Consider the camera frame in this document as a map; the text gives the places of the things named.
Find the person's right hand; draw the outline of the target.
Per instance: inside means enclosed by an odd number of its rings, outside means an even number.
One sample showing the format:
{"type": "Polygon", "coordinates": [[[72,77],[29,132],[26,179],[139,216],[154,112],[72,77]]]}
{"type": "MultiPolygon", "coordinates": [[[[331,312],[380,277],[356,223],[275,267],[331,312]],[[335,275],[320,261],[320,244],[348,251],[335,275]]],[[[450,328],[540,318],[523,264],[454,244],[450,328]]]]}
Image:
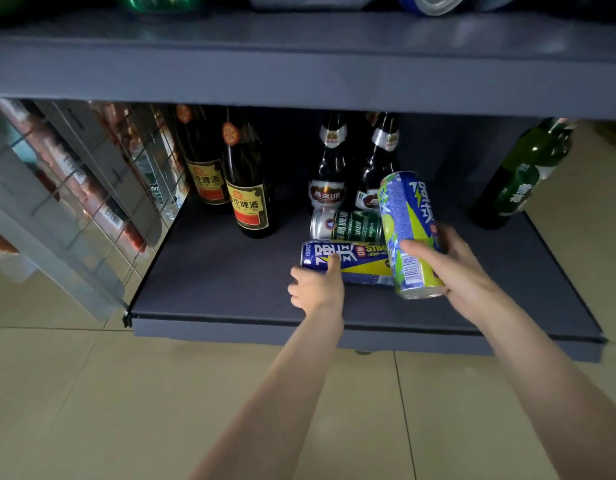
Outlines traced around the person's right hand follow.
{"type": "Polygon", "coordinates": [[[439,227],[443,252],[438,269],[432,269],[445,284],[445,295],[452,307],[465,319],[482,328],[507,303],[503,290],[480,265],[470,246],[456,230],[446,224],[439,227]]]}

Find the person's left hand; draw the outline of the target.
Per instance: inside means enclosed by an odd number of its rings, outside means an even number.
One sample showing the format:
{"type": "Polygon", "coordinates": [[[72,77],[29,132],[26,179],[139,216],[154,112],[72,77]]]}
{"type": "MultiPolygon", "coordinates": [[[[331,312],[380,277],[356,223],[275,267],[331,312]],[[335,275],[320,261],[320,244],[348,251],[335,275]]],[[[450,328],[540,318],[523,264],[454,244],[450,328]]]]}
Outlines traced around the person's left hand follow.
{"type": "Polygon", "coordinates": [[[344,283],[342,278],[328,278],[326,271],[320,273],[300,266],[292,267],[290,274],[294,282],[288,286],[290,300],[293,306],[304,311],[306,317],[328,317],[342,322],[344,283]]]}

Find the blue and yellow drink can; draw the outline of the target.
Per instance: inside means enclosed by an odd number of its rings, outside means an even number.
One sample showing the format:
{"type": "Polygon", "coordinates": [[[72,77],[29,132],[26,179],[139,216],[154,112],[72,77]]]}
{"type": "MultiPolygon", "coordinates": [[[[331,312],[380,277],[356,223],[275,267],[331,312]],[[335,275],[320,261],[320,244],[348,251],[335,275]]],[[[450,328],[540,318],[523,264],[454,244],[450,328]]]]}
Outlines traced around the blue and yellow drink can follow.
{"type": "Polygon", "coordinates": [[[300,266],[324,273],[328,260],[337,254],[344,283],[392,287],[387,245],[373,242],[312,240],[303,243],[300,266]]]}

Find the blue and green drink can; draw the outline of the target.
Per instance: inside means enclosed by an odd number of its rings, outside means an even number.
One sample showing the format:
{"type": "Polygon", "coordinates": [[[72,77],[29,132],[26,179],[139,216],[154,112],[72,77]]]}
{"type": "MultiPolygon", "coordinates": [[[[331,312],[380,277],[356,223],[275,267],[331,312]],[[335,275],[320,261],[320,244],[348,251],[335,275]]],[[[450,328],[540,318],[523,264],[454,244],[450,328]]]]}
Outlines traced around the blue and green drink can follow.
{"type": "Polygon", "coordinates": [[[442,296],[445,285],[432,266],[400,247],[408,239],[442,251],[426,185],[413,171],[397,171],[384,177],[378,196],[395,291],[404,299],[442,296]]]}

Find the person's right forearm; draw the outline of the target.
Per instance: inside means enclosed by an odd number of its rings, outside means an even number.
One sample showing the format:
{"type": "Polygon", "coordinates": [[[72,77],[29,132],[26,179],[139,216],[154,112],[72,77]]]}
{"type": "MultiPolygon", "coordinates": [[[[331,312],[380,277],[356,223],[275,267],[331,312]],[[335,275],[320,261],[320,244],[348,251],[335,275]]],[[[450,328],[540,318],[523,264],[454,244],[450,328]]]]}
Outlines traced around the person's right forearm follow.
{"type": "Polygon", "coordinates": [[[616,480],[616,404],[502,290],[469,296],[471,319],[561,480],[616,480]]]}

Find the person's left forearm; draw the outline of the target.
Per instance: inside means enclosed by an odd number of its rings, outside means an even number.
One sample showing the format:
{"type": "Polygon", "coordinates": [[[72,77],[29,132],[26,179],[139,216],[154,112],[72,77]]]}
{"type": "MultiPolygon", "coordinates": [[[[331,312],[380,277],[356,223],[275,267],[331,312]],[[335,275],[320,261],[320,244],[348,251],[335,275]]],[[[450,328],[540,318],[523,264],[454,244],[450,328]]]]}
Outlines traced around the person's left forearm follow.
{"type": "Polygon", "coordinates": [[[307,310],[188,480],[291,480],[343,330],[341,306],[307,310]]]}

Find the green and silver beer can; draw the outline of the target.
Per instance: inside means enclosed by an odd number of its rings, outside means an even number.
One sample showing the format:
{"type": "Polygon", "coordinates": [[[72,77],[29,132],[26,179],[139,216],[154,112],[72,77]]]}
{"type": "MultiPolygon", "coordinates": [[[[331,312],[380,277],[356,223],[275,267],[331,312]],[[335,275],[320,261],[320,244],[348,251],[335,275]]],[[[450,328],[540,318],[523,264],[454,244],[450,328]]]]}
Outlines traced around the green and silver beer can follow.
{"type": "Polygon", "coordinates": [[[317,240],[384,243],[383,224],[376,212],[365,210],[315,209],[310,238],[317,240]]]}

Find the dark beer bottle silver foil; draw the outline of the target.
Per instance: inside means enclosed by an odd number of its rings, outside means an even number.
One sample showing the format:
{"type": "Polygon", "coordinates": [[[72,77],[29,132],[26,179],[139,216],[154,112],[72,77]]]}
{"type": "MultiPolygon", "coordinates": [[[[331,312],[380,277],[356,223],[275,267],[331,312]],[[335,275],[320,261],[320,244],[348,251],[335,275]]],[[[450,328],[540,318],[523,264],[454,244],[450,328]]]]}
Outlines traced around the dark beer bottle silver foil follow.
{"type": "Polygon", "coordinates": [[[319,130],[322,150],[308,167],[308,197],[314,210],[340,209],[348,196],[347,133],[344,114],[327,111],[319,130]]]}
{"type": "Polygon", "coordinates": [[[380,112],[370,124],[370,139],[364,149],[360,168],[355,209],[379,214],[379,189],[384,177],[399,171],[396,149],[399,143],[399,114],[380,112]]]}

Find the grey shelf board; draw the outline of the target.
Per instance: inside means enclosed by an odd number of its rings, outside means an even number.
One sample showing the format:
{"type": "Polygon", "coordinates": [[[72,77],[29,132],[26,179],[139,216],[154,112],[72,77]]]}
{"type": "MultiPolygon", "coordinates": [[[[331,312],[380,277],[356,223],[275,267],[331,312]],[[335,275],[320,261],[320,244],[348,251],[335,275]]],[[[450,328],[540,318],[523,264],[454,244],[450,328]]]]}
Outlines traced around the grey shelf board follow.
{"type": "MultiPolygon", "coordinates": [[[[468,218],[477,184],[428,184],[434,216],[470,245],[486,272],[576,361],[599,362],[599,323],[526,214],[496,231],[468,218]]],[[[302,313],[291,305],[289,271],[300,263],[310,217],[279,200],[279,227],[264,239],[241,233],[232,215],[184,202],[129,305],[137,337],[283,345],[302,313]]],[[[346,285],[339,346],[362,351],[491,355],[486,339],[444,298],[405,300],[392,287],[346,285]]]]}
{"type": "Polygon", "coordinates": [[[535,13],[116,10],[0,30],[0,96],[616,120],[616,25],[535,13]]]}

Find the dark bottle red yellow label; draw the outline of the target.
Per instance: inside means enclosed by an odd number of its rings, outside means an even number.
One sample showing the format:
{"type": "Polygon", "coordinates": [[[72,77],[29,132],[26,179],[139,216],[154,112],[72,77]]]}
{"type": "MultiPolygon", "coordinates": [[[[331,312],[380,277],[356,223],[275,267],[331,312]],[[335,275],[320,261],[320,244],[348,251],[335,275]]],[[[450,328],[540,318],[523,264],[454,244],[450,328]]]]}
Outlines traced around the dark bottle red yellow label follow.
{"type": "Polygon", "coordinates": [[[222,147],[201,105],[171,104],[177,144],[204,205],[213,214],[229,211],[229,195],[222,169],[222,147]]]}
{"type": "Polygon", "coordinates": [[[264,239],[277,229],[272,165],[244,109],[226,106],[220,133],[222,169],[237,224],[247,237],[264,239]]]}

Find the green glass beer bottle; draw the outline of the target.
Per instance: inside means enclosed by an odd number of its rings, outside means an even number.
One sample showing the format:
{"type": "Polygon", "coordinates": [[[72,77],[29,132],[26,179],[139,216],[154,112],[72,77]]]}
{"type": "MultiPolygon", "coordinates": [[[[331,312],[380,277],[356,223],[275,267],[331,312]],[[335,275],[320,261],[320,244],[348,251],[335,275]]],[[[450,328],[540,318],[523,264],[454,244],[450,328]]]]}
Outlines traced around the green glass beer bottle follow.
{"type": "Polygon", "coordinates": [[[472,221],[496,230],[524,208],[533,190],[569,154],[578,120],[547,118],[525,131],[470,209],[472,221]]]}

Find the blue drink can silver base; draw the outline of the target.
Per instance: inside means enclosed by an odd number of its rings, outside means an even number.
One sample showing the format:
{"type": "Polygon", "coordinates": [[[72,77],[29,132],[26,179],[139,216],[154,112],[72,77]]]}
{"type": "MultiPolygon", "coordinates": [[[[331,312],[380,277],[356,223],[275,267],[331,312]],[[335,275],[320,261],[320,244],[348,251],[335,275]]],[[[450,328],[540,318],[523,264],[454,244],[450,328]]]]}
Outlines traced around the blue drink can silver base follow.
{"type": "Polygon", "coordinates": [[[464,0],[397,0],[408,13],[437,17],[454,11],[464,0]]]}

